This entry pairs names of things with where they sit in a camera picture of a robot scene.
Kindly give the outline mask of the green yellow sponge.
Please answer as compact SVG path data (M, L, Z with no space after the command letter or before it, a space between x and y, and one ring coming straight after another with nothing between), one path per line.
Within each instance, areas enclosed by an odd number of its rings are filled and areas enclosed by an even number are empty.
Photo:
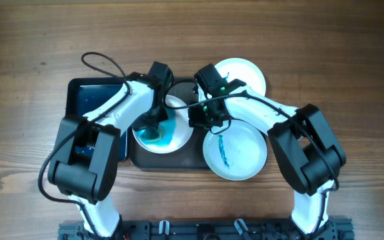
M157 127L148 127L140 134L140 138L146 142L156 142L162 139L162 132Z

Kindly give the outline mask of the white plate with blue streak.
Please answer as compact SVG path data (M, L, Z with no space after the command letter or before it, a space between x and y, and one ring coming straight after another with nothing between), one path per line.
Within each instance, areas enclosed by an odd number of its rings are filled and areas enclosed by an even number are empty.
M209 168L231 181L252 178L267 160L267 144L252 125L233 120L224 132L208 133L203 141L203 156Z

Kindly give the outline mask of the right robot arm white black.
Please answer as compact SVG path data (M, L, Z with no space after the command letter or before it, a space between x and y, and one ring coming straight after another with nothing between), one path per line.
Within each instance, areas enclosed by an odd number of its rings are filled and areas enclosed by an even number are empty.
M298 108L277 103L239 79L199 80L197 92L199 102L188 106L193 126L220 127L225 133L231 126L223 123L238 119L268 137L279 170L294 190L291 219L304 236L315 238L328 221L328 196L338 190L339 172L346 163L320 109L312 104Z

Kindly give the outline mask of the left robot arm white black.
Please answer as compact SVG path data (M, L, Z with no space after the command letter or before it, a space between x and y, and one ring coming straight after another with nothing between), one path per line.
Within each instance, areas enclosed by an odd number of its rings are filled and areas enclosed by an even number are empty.
M80 237L127 239L122 216L110 191L115 182L122 134L133 128L152 140L160 138L158 124L168 118L162 106L171 70L151 70L146 75L115 76L122 88L96 109L79 117L62 118L55 146L38 178L42 195L57 201L43 188L43 178L65 195L62 203L78 207L83 218Z

